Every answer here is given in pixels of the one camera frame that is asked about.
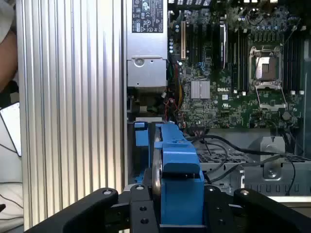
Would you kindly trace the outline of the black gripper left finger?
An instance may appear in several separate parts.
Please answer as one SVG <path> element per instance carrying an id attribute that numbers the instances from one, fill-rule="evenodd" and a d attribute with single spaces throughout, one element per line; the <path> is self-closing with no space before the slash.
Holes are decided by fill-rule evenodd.
<path id="1" fill-rule="evenodd" d="M 29 233 L 157 233 L 148 187 L 133 184 L 121 194 L 100 188 L 27 230 Z"/>

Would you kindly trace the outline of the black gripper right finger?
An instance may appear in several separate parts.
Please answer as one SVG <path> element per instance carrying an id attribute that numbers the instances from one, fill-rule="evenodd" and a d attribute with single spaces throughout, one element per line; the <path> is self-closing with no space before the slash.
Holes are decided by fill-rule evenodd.
<path id="1" fill-rule="evenodd" d="M 233 196 L 213 185 L 204 188 L 204 223 L 208 233 L 309 233 L 311 219 L 252 189 Z"/>

